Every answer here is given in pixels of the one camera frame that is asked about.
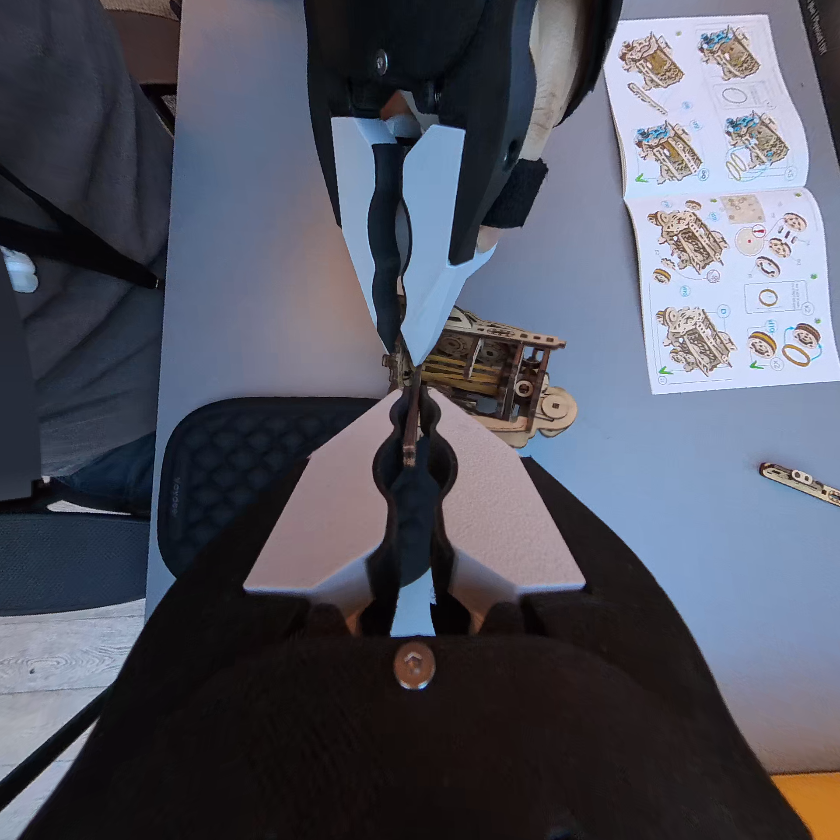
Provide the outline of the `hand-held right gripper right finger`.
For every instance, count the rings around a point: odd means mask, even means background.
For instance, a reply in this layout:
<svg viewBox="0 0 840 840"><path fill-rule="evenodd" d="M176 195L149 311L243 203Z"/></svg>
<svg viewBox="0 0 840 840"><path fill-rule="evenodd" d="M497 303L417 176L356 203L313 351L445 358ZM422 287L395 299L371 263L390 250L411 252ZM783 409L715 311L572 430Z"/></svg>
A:
<svg viewBox="0 0 840 840"><path fill-rule="evenodd" d="M444 589L477 633L490 609L523 595L578 592L584 575L518 453L434 388L435 433L453 451L443 529L454 551Z"/></svg>

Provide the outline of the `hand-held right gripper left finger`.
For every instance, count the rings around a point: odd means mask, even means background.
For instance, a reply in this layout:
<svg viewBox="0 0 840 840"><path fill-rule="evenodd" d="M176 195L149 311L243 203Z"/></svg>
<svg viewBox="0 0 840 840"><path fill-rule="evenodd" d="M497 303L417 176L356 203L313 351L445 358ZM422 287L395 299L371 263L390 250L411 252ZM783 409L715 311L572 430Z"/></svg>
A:
<svg viewBox="0 0 840 840"><path fill-rule="evenodd" d="M403 470L402 416L394 391L308 458L247 593L333 605L351 632L390 635L401 582L392 486Z"/></svg>

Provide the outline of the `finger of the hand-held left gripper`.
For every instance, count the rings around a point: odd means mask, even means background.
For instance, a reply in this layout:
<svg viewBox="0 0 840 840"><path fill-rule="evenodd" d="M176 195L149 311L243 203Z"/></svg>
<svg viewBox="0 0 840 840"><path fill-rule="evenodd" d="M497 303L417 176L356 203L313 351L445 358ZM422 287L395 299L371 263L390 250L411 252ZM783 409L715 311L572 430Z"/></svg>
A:
<svg viewBox="0 0 840 840"><path fill-rule="evenodd" d="M413 115L331 119L340 226L385 352L400 342L402 277L412 254L403 166L415 143Z"/></svg>
<svg viewBox="0 0 840 840"><path fill-rule="evenodd" d="M403 273L406 313L402 338L413 365L433 350L466 280L492 257L494 249L448 259L466 132L435 124L406 154L402 198L411 227L411 255Z"/></svg>

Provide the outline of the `thin wooden stick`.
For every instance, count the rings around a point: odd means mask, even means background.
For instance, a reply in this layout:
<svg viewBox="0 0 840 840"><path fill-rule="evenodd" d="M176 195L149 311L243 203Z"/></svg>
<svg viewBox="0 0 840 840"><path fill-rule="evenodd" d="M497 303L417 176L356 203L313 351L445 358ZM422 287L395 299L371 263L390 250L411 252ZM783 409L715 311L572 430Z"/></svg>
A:
<svg viewBox="0 0 840 840"><path fill-rule="evenodd" d="M417 465L417 442L422 435L421 387L422 373L416 368L410 385L404 390L406 413L402 421L402 464L405 469L413 469Z"/></svg>

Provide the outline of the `wooden gear model vehicle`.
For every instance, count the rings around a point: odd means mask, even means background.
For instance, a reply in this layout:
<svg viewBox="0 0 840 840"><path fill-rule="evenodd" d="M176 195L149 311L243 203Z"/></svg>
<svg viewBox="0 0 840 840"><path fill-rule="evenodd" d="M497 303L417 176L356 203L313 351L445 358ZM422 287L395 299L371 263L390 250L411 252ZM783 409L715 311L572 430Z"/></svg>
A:
<svg viewBox="0 0 840 840"><path fill-rule="evenodd" d="M547 333L453 307L421 378L509 446L523 448L536 433L561 434L577 417L573 397L550 384L550 355L564 346Z"/></svg>

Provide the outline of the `model assembly instruction booklet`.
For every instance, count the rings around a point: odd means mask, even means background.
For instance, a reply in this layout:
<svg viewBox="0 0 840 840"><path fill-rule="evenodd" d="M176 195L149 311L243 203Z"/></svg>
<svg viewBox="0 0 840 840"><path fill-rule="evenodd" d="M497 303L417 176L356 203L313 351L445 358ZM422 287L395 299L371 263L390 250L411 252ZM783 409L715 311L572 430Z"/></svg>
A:
<svg viewBox="0 0 840 840"><path fill-rule="evenodd" d="M823 219L768 17L622 20L605 84L652 393L837 382Z"/></svg>

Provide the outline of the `black model kit box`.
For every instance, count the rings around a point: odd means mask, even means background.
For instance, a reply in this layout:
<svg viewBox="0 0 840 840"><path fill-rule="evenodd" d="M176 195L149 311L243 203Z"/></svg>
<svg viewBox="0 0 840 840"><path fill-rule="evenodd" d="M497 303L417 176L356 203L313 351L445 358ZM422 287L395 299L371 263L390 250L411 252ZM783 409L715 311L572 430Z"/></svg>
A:
<svg viewBox="0 0 840 840"><path fill-rule="evenodd" d="M824 89L839 84L839 1L800 1L817 77Z"/></svg>

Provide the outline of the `person's left hand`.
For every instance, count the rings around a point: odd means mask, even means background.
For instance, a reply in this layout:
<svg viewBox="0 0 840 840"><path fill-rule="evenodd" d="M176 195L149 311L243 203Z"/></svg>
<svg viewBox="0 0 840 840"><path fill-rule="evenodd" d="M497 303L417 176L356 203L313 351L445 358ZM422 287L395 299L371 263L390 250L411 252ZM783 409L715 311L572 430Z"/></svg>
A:
<svg viewBox="0 0 840 840"><path fill-rule="evenodd" d="M529 38L536 91L521 158L536 161L572 99L584 47L584 1L538 1Z"/></svg>

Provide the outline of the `perforated wooden strip part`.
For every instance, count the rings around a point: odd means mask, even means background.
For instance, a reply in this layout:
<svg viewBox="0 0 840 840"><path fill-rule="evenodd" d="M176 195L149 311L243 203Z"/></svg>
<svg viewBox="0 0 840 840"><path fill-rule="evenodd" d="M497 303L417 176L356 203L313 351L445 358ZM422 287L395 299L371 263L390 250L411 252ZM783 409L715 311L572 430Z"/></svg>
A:
<svg viewBox="0 0 840 840"><path fill-rule="evenodd" d="M759 473L786 487L801 491L813 498L839 507L839 489L829 486L799 469L789 469L772 463L761 463Z"/></svg>

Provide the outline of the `yellow plastic storage bin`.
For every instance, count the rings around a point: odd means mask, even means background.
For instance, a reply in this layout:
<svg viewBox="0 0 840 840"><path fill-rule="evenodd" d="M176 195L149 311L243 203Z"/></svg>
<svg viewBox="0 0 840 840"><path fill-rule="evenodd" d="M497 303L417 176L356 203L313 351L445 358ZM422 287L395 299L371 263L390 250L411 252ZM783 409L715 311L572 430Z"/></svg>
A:
<svg viewBox="0 0 840 840"><path fill-rule="evenodd" d="M776 774L772 780L814 839L839 839L839 772Z"/></svg>

